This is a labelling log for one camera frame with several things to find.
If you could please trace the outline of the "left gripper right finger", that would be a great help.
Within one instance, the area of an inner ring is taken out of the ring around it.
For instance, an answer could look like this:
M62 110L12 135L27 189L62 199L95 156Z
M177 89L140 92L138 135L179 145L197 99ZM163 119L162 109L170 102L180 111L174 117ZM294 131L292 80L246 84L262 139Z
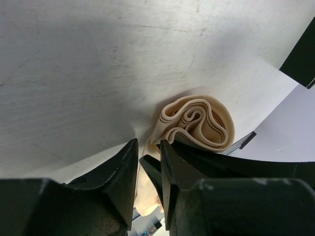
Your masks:
M160 143L165 227L172 236L312 236L315 192L295 178L214 177Z

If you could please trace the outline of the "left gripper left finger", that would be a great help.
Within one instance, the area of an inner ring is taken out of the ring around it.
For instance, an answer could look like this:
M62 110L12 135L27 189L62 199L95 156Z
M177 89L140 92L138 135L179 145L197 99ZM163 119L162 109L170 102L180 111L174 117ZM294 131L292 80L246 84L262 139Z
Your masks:
M3 236L125 236L132 226L138 140L72 180L0 181Z

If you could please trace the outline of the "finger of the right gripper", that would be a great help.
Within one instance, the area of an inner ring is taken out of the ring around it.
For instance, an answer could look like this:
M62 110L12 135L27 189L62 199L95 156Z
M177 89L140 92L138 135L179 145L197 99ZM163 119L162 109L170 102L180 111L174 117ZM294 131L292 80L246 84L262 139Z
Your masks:
M233 177L256 178L294 178L305 181L315 187L314 162L272 162L250 160L217 152L203 150L175 141L172 144L175 152L187 162L196 166L198 163L208 163Z
M148 175L150 181L153 183L158 195L158 199L163 205L163 190L161 178L161 164L160 161L150 155L145 155L140 158L140 164Z

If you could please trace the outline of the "beige underwear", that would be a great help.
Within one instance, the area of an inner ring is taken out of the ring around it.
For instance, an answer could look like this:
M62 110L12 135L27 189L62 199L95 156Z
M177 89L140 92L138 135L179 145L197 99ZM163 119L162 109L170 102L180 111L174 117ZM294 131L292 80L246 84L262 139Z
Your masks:
M222 152L233 144L234 137L232 117L222 103L208 95L190 95L162 109L142 154L160 160L162 140Z

